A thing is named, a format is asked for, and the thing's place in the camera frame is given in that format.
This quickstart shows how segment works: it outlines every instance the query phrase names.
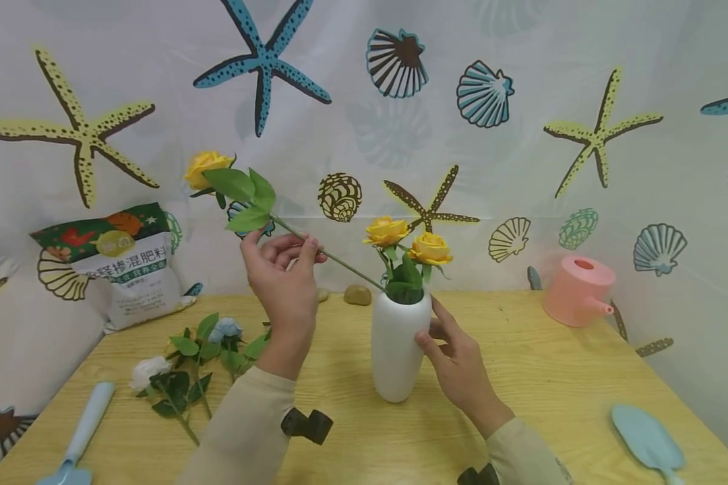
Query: white rose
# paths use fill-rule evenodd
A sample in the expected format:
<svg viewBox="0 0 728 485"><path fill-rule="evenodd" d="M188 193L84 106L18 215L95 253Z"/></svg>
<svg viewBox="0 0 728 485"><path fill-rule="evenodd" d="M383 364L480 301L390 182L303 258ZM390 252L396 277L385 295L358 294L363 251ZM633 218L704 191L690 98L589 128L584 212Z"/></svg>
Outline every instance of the white rose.
<svg viewBox="0 0 728 485"><path fill-rule="evenodd" d="M140 392L149 386L151 377L156 376L156 374L169 373L171 368L172 364L162 356L141 360L132 369L132 380L129 382L129 387L135 392Z"/></svg>

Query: light blue rose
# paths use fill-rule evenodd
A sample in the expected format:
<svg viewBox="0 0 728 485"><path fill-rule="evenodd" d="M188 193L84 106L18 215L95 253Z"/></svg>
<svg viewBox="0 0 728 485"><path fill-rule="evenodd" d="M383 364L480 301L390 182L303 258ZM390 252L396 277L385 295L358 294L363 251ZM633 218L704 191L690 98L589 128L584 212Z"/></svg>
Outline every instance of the light blue rose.
<svg viewBox="0 0 728 485"><path fill-rule="evenodd" d="M240 325L237 325L235 319L223 317L216 322L214 330L210 332L208 342L217 344L220 343L224 337L240 337L241 335L243 335L243 329L240 328Z"/></svg>

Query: fabric backdrop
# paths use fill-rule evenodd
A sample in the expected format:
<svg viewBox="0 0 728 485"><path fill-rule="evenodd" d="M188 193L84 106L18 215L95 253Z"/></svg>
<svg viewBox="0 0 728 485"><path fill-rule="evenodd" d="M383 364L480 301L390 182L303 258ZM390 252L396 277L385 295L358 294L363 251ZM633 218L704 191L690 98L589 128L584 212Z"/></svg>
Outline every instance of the fabric backdrop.
<svg viewBox="0 0 728 485"><path fill-rule="evenodd" d="M728 446L724 98L728 0L1 0L0 459L105 322L30 232L156 201L182 286L247 291L226 211L183 182L200 150L259 170L278 215L373 278L364 228L417 211L456 256L435 290L604 261L610 324ZM76 153L100 135L108 156ZM332 262L317 280L360 282Z"/></svg>

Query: bag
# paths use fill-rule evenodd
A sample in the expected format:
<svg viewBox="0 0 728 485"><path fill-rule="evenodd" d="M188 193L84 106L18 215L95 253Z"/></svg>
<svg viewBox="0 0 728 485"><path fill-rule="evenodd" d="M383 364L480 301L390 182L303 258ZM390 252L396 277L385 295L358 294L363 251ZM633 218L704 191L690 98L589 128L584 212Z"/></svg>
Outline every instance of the bag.
<svg viewBox="0 0 728 485"><path fill-rule="evenodd" d="M180 309L180 285L170 269L172 234L158 203L31 236L77 273L110 283L107 333Z"/></svg>

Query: hand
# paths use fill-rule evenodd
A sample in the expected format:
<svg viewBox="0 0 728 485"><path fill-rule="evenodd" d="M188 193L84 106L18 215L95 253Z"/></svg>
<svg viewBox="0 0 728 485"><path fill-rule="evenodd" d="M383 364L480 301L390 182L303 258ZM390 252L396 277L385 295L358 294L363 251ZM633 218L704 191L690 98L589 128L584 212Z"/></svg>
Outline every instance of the hand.
<svg viewBox="0 0 728 485"><path fill-rule="evenodd" d="M257 367L295 380L315 330L318 295L313 266L327 257L318 253L318 240L306 234L305 240L293 234L278 236L260 248L256 243L261 234L252 231L240 244L248 283L272 324L270 343Z"/></svg>
<svg viewBox="0 0 728 485"><path fill-rule="evenodd" d="M475 339L461 330L456 319L434 296L431 307L437 317L431 318L429 333L418 332L415 341L434 366L442 393L488 439L513 419L514 414L493 392ZM438 346L435 338L447 343Z"/></svg>

